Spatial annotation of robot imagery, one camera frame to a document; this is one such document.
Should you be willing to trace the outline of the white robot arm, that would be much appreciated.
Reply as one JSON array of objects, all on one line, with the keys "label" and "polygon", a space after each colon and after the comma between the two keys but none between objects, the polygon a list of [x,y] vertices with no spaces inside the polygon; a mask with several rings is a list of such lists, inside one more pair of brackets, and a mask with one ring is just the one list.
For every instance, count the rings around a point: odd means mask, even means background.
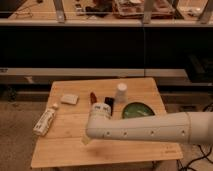
[{"label": "white robot arm", "polygon": [[92,139],[213,145],[213,112],[178,112],[113,120],[111,107],[94,103],[86,135]]}]

